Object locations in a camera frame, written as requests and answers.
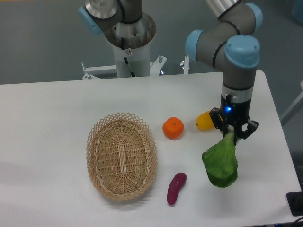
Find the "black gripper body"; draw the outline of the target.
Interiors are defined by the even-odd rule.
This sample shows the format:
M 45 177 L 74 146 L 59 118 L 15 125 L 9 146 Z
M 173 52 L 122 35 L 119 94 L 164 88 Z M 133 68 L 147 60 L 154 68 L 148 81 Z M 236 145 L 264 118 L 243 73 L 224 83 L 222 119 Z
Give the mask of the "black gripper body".
M 241 128 L 248 122 L 251 99 L 246 102 L 233 103 L 227 102 L 226 98 L 221 96 L 221 118 L 227 125 Z

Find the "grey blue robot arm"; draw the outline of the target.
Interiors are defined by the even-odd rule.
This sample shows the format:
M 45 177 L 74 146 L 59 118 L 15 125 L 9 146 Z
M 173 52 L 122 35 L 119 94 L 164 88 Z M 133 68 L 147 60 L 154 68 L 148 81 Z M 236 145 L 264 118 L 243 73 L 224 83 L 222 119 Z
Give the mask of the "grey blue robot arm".
M 190 59 L 222 72 L 221 105 L 210 117 L 223 135 L 246 139 L 258 128 L 249 117 L 260 44 L 253 33 L 263 21 L 261 9 L 240 0 L 210 0 L 219 25 L 210 31 L 192 31 L 185 41 Z M 91 33 L 103 34 L 112 45 L 120 78 L 150 76 L 150 43 L 156 34 L 154 20 L 140 0 L 87 0 L 78 10 Z

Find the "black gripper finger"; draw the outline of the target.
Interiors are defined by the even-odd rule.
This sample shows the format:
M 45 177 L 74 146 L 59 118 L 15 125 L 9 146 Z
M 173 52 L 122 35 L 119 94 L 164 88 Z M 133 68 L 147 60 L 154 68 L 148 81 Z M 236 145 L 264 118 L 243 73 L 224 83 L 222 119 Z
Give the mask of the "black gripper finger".
M 257 128 L 259 127 L 259 123 L 254 120 L 248 120 L 246 123 L 247 128 L 246 130 L 242 130 L 243 125 L 238 122 L 234 122 L 234 144 L 236 145 L 237 142 L 241 139 L 245 140 L 251 134 L 253 134 Z
M 216 129 L 219 129 L 220 132 L 222 133 L 223 137 L 226 136 L 226 134 L 229 131 L 229 125 L 228 125 L 228 120 L 223 114 L 223 111 L 219 108 L 214 107 L 210 113 L 209 113 L 211 120 L 214 124 L 214 127 Z

